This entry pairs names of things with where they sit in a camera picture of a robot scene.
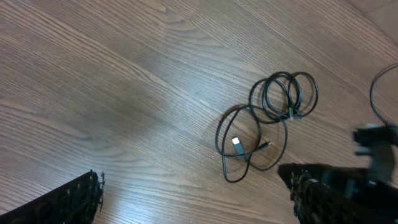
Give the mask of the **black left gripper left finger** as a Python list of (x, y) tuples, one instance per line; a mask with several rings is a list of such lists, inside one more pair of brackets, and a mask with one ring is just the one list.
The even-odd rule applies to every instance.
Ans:
[(89, 171), (1, 215), (1, 224), (92, 224), (104, 202), (104, 173)]

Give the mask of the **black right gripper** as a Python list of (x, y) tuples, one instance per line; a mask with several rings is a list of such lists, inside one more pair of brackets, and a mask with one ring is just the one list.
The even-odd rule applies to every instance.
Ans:
[(390, 184), (396, 160), (393, 146), (397, 146), (397, 126), (368, 124), (353, 130), (353, 140), (358, 147), (356, 156), (369, 156), (369, 180)]

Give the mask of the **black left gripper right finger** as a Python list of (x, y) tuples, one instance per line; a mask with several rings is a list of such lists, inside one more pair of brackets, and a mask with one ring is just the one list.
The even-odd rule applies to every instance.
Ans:
[(397, 189), (371, 180), (366, 168), (290, 163), (278, 175), (300, 223), (397, 223)]

